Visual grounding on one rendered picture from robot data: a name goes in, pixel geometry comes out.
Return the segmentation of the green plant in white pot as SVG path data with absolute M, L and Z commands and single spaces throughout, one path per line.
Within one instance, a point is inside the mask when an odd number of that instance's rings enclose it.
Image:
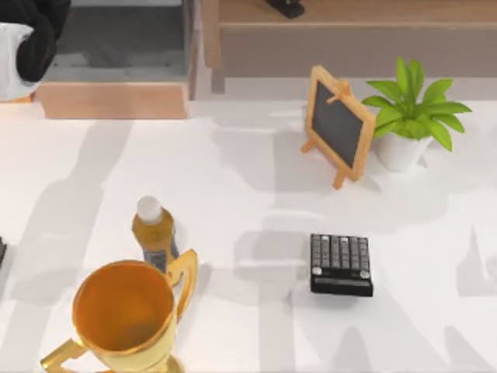
M 431 141 L 453 151 L 450 131 L 463 134 L 465 128 L 458 116 L 472 111 L 463 103 L 447 100 L 453 82 L 439 78 L 425 87 L 421 63 L 401 57 L 396 61 L 396 79 L 367 81 L 377 94 L 364 98 L 362 104 L 378 109 L 374 138 L 377 157 L 386 169 L 409 170 Z

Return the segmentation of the pale wooden drawer front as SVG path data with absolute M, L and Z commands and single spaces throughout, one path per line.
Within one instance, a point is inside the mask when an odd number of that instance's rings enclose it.
M 45 117 L 60 120 L 180 120 L 188 89 L 170 82 L 45 82 L 35 94 Z

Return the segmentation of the black calculator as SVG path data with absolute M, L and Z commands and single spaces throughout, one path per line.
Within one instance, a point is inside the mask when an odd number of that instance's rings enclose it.
M 313 233 L 310 251 L 311 292 L 367 298 L 374 295 L 368 238 Z

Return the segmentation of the black stapler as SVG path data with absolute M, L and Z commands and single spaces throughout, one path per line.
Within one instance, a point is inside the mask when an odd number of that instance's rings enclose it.
M 301 4 L 301 0 L 265 0 L 267 4 L 272 6 L 277 12 L 287 17 L 295 19 L 305 13 L 305 7 Z

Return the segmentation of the wooden framed blackboard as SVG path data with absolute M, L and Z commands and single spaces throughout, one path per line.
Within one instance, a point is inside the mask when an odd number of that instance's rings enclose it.
M 335 79 L 321 65 L 311 69 L 301 152 L 318 149 L 336 167 L 333 187 L 364 171 L 376 117 L 352 94 L 346 80 Z

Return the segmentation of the gold trophy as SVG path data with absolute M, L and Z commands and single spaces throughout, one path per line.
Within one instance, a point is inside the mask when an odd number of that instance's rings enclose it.
M 162 273 L 149 263 L 121 260 L 95 270 L 72 304 L 78 339 L 68 339 L 41 360 L 47 373 L 91 352 L 105 365 L 93 373 L 186 373 L 172 354 L 176 329 L 196 287 L 198 256 L 192 249 Z

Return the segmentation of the wooden open shelf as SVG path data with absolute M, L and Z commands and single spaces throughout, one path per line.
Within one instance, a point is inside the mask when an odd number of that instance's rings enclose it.
M 398 58 L 429 77 L 497 78 L 497 0 L 301 0 L 288 19 L 267 0 L 200 0 L 205 65 L 226 78 L 392 77 Z

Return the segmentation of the amber bottle with white cap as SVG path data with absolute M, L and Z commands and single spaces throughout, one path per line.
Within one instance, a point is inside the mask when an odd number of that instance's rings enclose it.
M 144 261 L 166 274 L 168 265 L 179 258 L 171 213 L 155 197 L 144 196 L 137 202 L 132 232 L 142 249 Z

